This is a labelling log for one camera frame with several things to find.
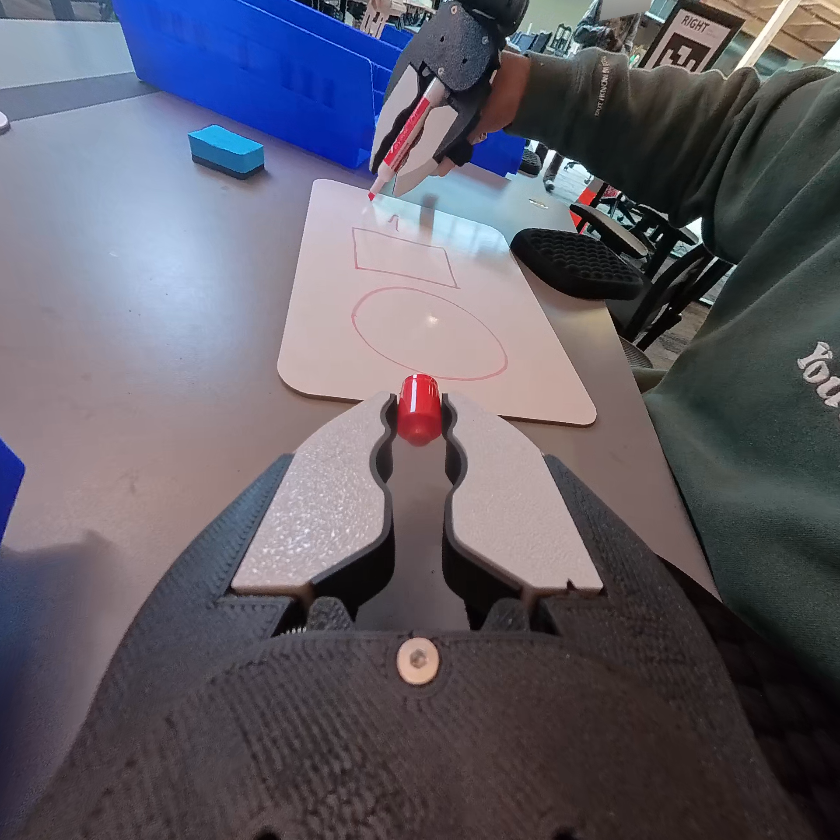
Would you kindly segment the black white tag poster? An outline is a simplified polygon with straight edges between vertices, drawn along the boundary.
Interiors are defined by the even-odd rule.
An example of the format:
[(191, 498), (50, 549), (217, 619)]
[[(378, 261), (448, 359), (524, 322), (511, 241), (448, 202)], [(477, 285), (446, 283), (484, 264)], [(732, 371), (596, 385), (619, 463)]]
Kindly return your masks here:
[(743, 23), (742, 17), (702, 2), (675, 2), (637, 66), (671, 66), (693, 74), (708, 70)]

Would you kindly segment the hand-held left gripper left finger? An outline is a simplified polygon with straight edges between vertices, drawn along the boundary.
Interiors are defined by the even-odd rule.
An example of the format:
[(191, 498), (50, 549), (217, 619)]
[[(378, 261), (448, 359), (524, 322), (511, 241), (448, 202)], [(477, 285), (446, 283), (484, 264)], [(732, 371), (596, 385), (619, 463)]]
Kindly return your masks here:
[(395, 567), (396, 396), (378, 392), (310, 435), (292, 456), (231, 581), (238, 595), (368, 601)]

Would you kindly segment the person's right forearm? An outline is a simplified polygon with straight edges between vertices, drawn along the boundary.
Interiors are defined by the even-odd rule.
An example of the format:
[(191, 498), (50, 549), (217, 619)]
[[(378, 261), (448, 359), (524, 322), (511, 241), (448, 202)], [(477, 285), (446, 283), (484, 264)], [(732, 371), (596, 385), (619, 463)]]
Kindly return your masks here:
[(575, 159), (675, 221), (710, 216), (724, 192), (745, 190), (761, 172), (760, 84), (750, 70), (635, 69), (599, 49), (527, 57), (528, 85), (505, 130)]

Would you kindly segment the red marker cap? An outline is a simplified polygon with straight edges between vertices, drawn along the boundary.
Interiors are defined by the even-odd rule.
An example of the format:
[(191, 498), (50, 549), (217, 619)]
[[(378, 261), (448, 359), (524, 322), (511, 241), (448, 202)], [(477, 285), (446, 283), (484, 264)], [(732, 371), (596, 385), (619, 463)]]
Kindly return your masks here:
[(431, 375), (405, 378), (397, 404), (397, 434), (409, 445), (424, 447), (442, 434), (442, 403)]

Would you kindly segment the blue plastic bin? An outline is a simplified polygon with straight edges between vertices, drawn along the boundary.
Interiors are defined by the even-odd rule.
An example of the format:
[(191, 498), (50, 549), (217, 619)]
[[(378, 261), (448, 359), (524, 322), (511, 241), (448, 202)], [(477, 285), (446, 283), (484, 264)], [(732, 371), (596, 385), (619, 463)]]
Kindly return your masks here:
[(142, 81), (352, 170), (401, 50), (300, 2), (114, 1)]
[(474, 145), (470, 163), (502, 177), (516, 174), (527, 143), (526, 139), (502, 130), (489, 133)]
[(25, 476), (25, 465), (13, 450), (3, 440), (0, 441), (1, 450), (1, 509), (0, 509), (0, 537), (4, 538), (8, 520), (14, 509), (14, 504)]

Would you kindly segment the black honeycomb pad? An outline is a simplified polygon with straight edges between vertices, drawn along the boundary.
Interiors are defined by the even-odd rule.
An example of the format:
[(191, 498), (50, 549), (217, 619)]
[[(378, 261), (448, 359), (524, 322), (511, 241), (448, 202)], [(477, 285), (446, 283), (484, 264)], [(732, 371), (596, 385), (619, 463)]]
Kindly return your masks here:
[(644, 291), (643, 275), (591, 237), (525, 228), (510, 250), (543, 283), (573, 298), (630, 301)]

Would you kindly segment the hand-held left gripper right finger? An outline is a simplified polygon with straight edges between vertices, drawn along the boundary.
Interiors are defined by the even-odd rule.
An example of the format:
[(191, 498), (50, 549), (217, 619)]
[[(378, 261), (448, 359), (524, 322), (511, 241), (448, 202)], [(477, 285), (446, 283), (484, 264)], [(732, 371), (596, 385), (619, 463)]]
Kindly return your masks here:
[(444, 573), (463, 599), (596, 596), (603, 581), (541, 450), (465, 395), (444, 395), (452, 483)]

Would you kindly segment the white whiteboard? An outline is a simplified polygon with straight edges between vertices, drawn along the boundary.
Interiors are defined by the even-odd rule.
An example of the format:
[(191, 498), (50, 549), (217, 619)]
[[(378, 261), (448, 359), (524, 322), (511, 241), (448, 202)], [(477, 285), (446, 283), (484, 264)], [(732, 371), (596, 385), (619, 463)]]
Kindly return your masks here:
[(311, 187), (277, 371), (336, 401), (426, 374), (502, 417), (596, 419), (501, 232), (331, 180)]

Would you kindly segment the blue whiteboard eraser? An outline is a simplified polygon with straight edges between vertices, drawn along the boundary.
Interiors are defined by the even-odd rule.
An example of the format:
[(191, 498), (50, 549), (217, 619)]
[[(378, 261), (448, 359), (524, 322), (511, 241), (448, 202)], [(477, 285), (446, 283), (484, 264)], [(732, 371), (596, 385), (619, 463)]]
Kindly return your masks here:
[(245, 181), (265, 170), (265, 151), (255, 142), (220, 125), (187, 135), (192, 161), (214, 172)]

